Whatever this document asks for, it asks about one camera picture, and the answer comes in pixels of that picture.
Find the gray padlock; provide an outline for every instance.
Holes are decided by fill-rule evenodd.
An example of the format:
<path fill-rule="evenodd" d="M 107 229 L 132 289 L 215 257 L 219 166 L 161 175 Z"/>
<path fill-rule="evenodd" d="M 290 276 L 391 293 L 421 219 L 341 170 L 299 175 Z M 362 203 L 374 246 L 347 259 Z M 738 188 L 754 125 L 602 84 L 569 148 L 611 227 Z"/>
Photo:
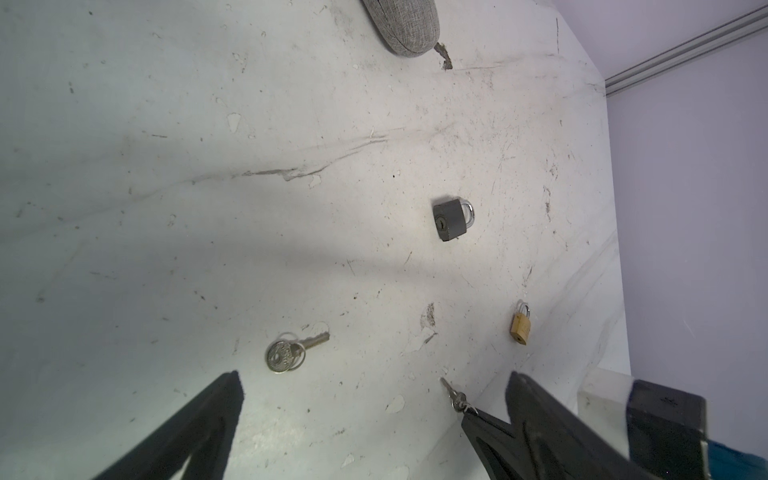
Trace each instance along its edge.
<path fill-rule="evenodd" d="M 464 215 L 464 207 L 469 210 L 469 219 Z M 435 227 L 440 240 L 447 242 L 467 232 L 475 222 L 475 209 L 467 200 L 456 198 L 444 204 L 432 207 L 435 216 Z"/>

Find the yellow padlock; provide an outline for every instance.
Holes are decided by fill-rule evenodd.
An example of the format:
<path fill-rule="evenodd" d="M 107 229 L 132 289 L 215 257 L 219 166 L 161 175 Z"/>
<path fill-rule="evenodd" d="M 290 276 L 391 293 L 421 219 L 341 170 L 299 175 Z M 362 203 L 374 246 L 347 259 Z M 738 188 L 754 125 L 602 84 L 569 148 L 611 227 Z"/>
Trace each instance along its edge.
<path fill-rule="evenodd" d="M 528 343 L 528 334 L 531 332 L 531 320 L 528 319 L 530 315 L 531 309 L 527 303 L 523 302 L 512 317 L 512 327 L 509 329 L 509 332 L 512 338 L 515 339 L 515 342 L 521 345 Z"/>

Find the gray fabric case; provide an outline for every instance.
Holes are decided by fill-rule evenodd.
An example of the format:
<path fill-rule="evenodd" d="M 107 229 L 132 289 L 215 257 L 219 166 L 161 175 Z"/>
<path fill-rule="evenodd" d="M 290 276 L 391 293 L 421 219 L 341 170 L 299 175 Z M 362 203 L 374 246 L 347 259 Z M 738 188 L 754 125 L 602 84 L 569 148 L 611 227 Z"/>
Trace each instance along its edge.
<path fill-rule="evenodd" d="M 418 57 L 440 38 L 435 0 L 362 0 L 384 40 L 396 54 Z"/>

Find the lavender wall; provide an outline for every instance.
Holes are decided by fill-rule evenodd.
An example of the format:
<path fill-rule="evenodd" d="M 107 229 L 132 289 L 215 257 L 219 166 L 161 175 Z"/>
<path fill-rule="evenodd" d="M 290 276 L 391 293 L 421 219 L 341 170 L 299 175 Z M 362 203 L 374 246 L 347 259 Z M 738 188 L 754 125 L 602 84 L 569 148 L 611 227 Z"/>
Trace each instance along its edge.
<path fill-rule="evenodd" d="M 633 375 L 768 457 L 768 33 L 608 99 Z"/>
<path fill-rule="evenodd" d="M 766 4 L 766 0 L 553 2 L 604 78 Z"/>

